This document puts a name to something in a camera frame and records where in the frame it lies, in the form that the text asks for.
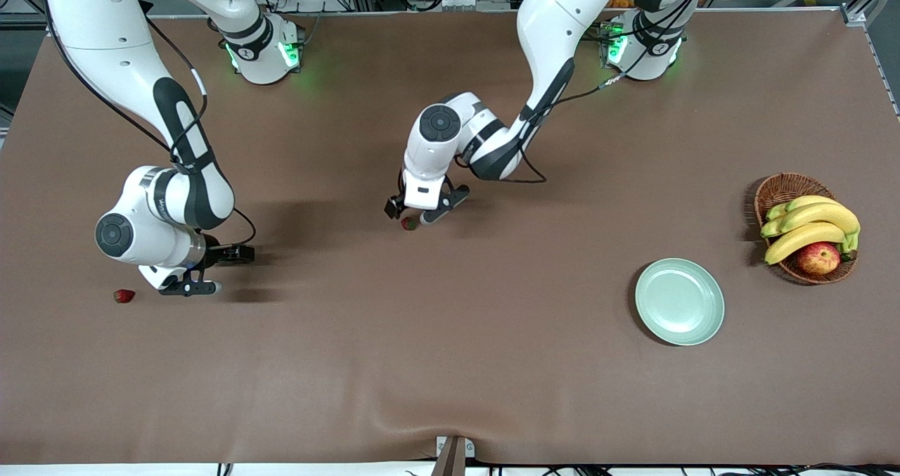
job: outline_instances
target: apple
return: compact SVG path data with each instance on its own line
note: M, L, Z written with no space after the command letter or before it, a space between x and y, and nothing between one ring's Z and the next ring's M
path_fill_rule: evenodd
M797 265L807 274L823 276L838 268L841 252L827 242L811 243L797 251Z

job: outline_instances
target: light green plate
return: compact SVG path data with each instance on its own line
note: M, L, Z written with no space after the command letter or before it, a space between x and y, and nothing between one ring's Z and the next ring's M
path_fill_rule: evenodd
M673 345L708 341L726 316L726 301L713 276L695 262L653 262L637 280L637 313L650 332Z

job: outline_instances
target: fruit basket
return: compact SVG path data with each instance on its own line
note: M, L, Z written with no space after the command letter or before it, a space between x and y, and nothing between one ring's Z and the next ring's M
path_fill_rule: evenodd
M759 227L762 228L762 226L765 225L766 213L769 212L772 207L804 195L819 195L832 198L832 200L837 200L835 194L830 192L828 188L824 187L819 181L814 180L812 177L807 177L806 175L776 174L767 178L765 181L762 181L762 184L756 189L756 196L753 198L753 209ZM775 239L765 239L766 245L771 246L774 240ZM853 269L856 267L856 262L855 258L849 262L842 262L835 270L824 275L807 274L800 268L800 265L797 264L797 258L794 255L779 262L778 265L787 272L787 274L790 274L792 278L801 281L801 283L831 284L841 281L843 278L849 276L849 274L852 274Z

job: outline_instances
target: gray floor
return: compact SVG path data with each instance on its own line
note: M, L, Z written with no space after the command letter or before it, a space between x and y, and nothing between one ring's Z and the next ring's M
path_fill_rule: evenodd
M184 0L149 0L155 2L155 14L193 14L199 10ZM716 7L769 7L779 0L734 0L718 2ZM838 5L846 0L816 0L818 5ZM4 30L0 14L0 103L15 108L22 95L39 45L42 31ZM869 34L880 57L887 81L900 91L900 0L889 0ZM9 123L0 116L0 127Z

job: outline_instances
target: brown tabletop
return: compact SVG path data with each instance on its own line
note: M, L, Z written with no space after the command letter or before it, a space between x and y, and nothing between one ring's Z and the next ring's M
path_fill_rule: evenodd
M698 14L661 79L554 112L529 150L548 184L470 182L412 233L382 213L409 127L466 89L512 120L514 15L324 18L302 75L268 87L203 21L158 22L209 89L258 263L186 300L96 249L126 175L167 156L45 41L0 152L3 463L411 459L448 433L493 463L900 462L900 127L838 12ZM590 44L577 63L571 94L610 75ZM784 171L859 215L843 283L759 265L745 195ZM636 321L636 278L667 256L726 296L699 347Z

